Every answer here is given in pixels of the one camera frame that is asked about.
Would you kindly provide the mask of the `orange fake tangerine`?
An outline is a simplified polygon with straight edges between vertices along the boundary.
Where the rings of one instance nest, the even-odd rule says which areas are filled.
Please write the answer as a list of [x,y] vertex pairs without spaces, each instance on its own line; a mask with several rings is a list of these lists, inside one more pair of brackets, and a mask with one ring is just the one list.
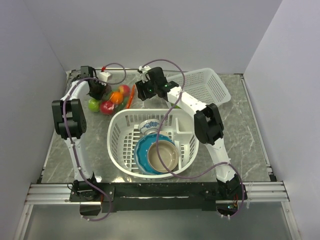
[[110,94],[109,100],[113,104],[118,105],[124,100],[124,96],[119,91],[114,91]]

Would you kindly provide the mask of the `green fake apple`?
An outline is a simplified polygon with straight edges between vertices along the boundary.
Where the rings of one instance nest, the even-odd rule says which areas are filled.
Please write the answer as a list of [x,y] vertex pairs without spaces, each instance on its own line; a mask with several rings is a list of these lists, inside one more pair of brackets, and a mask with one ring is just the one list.
[[97,112],[100,111],[100,103],[101,102],[99,100],[91,98],[91,99],[88,100],[88,109],[91,112],[97,113]]

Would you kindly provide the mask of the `clear orange zip top bag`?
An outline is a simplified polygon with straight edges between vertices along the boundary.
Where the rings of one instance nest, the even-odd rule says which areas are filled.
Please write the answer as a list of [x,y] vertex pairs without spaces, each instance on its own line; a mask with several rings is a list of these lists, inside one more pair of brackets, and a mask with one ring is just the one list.
[[135,91],[135,86],[122,84],[116,90],[104,94],[100,100],[90,98],[87,107],[93,113],[111,116],[131,107]]

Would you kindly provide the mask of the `pink red fake peach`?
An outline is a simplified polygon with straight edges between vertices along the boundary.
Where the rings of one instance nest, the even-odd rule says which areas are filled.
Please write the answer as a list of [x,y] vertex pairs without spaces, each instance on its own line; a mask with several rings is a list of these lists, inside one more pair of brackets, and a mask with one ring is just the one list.
[[131,88],[128,85],[122,84],[118,87],[118,91],[124,96],[127,97],[131,93]]

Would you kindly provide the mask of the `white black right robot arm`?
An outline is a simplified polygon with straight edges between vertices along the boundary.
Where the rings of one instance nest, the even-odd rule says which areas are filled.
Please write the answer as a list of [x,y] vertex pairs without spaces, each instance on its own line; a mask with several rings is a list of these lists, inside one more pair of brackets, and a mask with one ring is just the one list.
[[224,125],[218,107],[214,103],[201,102],[185,92],[181,85],[168,81],[161,67],[143,65],[138,72],[141,79],[135,85],[140,100],[158,96],[193,118],[194,134],[204,144],[213,161],[219,195],[224,199],[244,198],[245,188],[241,176],[231,165],[225,147]]

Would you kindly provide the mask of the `dark red fake apple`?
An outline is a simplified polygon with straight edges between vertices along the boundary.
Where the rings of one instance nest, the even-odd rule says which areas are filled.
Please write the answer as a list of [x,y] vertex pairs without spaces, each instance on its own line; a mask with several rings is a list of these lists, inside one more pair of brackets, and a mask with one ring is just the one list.
[[107,84],[106,87],[105,87],[105,93],[108,94],[111,91],[112,91],[112,87],[109,84]]

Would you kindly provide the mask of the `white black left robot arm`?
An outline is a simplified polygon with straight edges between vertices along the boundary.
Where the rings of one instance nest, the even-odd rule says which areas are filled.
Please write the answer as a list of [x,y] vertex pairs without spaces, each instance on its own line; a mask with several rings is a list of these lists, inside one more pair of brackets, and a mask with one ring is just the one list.
[[89,95],[99,102],[107,90],[108,85],[98,79],[93,67],[81,66],[65,96],[51,104],[55,131],[67,145],[74,170],[71,195],[84,201],[98,199],[101,192],[84,146],[87,121],[80,98]]

